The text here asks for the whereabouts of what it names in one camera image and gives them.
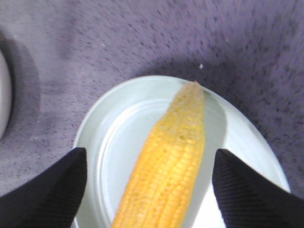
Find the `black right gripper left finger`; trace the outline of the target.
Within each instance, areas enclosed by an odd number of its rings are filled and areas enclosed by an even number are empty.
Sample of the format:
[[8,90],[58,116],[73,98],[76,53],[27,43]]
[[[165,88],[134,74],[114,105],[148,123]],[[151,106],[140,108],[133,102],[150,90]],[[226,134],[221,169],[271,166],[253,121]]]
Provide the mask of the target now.
[[59,161],[0,198],[2,228],[69,228],[86,187],[86,150]]

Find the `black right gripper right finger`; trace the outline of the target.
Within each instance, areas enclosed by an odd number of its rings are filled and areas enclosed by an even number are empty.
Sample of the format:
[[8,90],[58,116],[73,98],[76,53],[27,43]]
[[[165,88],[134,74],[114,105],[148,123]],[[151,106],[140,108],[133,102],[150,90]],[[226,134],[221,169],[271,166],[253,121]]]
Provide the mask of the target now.
[[302,228],[303,199],[278,187],[226,149],[215,155],[212,185],[227,228]]

